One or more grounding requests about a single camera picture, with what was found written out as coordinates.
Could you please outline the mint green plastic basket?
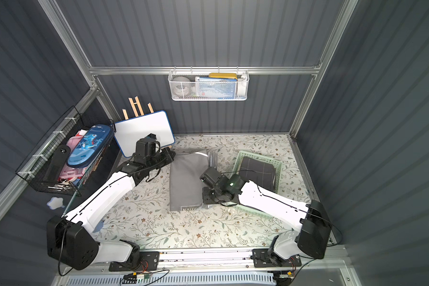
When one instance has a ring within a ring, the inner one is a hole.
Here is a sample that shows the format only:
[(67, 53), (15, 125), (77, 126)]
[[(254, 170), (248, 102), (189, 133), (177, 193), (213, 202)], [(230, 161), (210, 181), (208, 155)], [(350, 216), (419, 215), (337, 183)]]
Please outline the mint green plastic basket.
[[(234, 163), (234, 167), (233, 167), (233, 170), (232, 170), (233, 174), (238, 174), (238, 171), (240, 169), (241, 161), (242, 161), (242, 159), (244, 157), (250, 157), (250, 158), (253, 158), (255, 160), (264, 162), (264, 163), (269, 163), (269, 164), (271, 164), (271, 165), (273, 165), (275, 167), (275, 169), (276, 169), (275, 191), (274, 192), (269, 191), (269, 192), (277, 194), (278, 193), (278, 189), (280, 187), (282, 163), (280, 161), (274, 159), (274, 158), (271, 158), (271, 157), (267, 157), (267, 156), (260, 155), (260, 154), (257, 154), (257, 153), (253, 153), (253, 152), (250, 152), (250, 151), (241, 150), (241, 151), (239, 151), (239, 153), (237, 155), (237, 158), (236, 158), (236, 161)], [(258, 186), (258, 187), (260, 188), (261, 191), (266, 190), (266, 189), (264, 189), (264, 188), (262, 188), (260, 186)]]

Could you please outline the plain grey pillowcase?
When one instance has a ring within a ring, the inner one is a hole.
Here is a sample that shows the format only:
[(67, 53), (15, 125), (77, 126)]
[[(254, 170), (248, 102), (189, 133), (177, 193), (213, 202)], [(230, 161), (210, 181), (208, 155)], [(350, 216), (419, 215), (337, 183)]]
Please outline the plain grey pillowcase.
[(218, 166), (218, 153), (200, 150), (191, 154), (177, 154), (170, 164), (170, 211), (209, 209), (203, 202), (200, 176), (209, 167)]

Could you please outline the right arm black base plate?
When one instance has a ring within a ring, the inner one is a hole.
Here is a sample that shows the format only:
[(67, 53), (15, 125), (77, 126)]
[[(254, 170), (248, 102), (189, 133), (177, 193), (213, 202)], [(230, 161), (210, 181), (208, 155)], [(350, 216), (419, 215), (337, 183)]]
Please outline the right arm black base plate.
[(301, 259), (297, 255), (283, 259), (268, 249), (253, 249), (250, 258), (253, 260), (255, 268), (285, 267), (294, 269), (302, 265)]

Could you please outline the dark grey checked pillowcase back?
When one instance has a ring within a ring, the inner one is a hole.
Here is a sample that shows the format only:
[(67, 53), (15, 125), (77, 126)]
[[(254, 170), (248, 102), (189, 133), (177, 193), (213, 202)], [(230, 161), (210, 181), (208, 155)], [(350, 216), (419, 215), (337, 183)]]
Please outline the dark grey checked pillowcase back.
[(268, 191), (275, 191), (276, 169), (269, 163), (244, 157), (238, 174), (243, 178), (254, 181), (258, 186)]

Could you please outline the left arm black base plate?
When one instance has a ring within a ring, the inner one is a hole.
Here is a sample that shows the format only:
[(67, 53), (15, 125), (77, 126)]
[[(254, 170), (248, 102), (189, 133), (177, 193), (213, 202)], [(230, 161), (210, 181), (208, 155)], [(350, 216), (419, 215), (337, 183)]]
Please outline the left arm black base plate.
[(145, 272), (155, 271), (160, 253), (158, 251), (134, 252), (126, 262), (111, 262), (109, 272)]

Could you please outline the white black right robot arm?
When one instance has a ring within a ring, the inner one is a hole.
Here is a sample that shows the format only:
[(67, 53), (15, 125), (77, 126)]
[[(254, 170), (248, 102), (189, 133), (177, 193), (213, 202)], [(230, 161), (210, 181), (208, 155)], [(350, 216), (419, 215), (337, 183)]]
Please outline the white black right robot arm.
[(291, 230), (273, 238), (264, 259), (281, 266), (291, 257), (304, 254), (322, 260), (328, 248), (333, 224), (319, 201), (304, 203), (288, 199), (264, 189), (258, 184), (260, 173), (255, 170), (219, 172), (213, 167), (200, 176), (203, 200), (208, 204), (243, 206), (258, 210), (291, 226)]

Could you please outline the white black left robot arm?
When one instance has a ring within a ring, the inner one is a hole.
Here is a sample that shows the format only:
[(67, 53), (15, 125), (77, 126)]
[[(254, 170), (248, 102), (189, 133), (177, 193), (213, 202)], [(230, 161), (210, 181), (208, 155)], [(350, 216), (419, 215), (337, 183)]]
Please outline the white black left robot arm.
[(118, 166), (115, 173), (93, 195), (64, 216), (51, 218), (46, 225), (48, 256), (58, 264), (83, 270), (96, 263), (116, 263), (134, 271), (141, 264), (140, 247), (131, 242), (99, 242), (93, 233), (104, 215), (122, 197), (142, 181), (151, 181), (152, 171), (171, 164), (176, 153), (163, 148), (154, 134), (137, 141), (132, 157)]

